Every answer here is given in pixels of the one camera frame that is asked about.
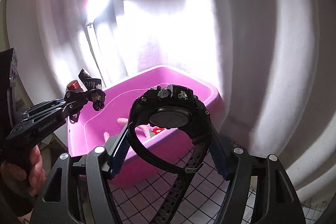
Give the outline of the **person's left hand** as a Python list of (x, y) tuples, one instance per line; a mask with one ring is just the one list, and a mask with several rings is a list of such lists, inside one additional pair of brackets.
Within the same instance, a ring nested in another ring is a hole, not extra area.
[(37, 145), (30, 151), (29, 161), (29, 174), (21, 167), (5, 161), (1, 164), (1, 176), (5, 185), (14, 193), (29, 193), (34, 197), (40, 193), (46, 180), (42, 155)]

